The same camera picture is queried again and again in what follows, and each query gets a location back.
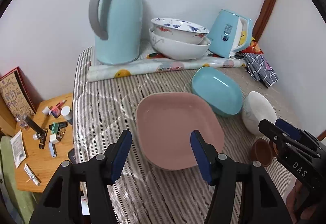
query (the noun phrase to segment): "white wall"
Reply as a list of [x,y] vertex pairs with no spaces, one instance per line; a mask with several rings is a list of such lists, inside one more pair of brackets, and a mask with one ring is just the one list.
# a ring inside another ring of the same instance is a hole
[[302,128],[326,129],[326,24],[311,0],[277,0],[259,41]]
[[[154,17],[175,17],[208,28],[228,8],[256,19],[263,0],[143,0],[142,37]],[[73,90],[78,55],[94,44],[89,0],[13,0],[0,19],[0,74],[20,66],[33,97],[48,99]],[[49,80],[56,85],[45,85]]]

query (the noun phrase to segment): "stacked bowl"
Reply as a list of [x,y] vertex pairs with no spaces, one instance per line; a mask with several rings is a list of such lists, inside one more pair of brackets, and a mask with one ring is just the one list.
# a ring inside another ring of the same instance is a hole
[[206,37],[209,30],[193,22],[155,18],[149,29],[150,41],[155,50],[175,60],[190,60],[202,57],[211,41]]

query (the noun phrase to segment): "light blue thermos jug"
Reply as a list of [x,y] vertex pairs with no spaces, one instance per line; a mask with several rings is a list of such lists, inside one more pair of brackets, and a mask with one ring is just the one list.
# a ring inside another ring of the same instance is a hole
[[107,65],[137,59],[141,36],[141,0],[90,0],[88,16],[95,33],[95,53]]

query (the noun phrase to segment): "small brown bowl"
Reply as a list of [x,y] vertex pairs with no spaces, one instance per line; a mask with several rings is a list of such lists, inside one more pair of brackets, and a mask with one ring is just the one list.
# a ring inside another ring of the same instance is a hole
[[272,154],[274,157],[278,156],[278,148],[276,147],[276,144],[273,141],[269,141],[269,146],[271,147]]
[[264,139],[257,139],[250,151],[252,161],[258,160],[264,167],[269,166],[273,161],[272,149]]

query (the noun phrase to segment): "square pink dish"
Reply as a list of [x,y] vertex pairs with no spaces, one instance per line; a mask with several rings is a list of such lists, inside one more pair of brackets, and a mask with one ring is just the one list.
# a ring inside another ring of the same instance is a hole
[[137,134],[146,159],[164,170],[197,165],[190,134],[199,130],[217,152],[224,146],[224,132],[211,107],[188,92],[155,93],[137,107]]

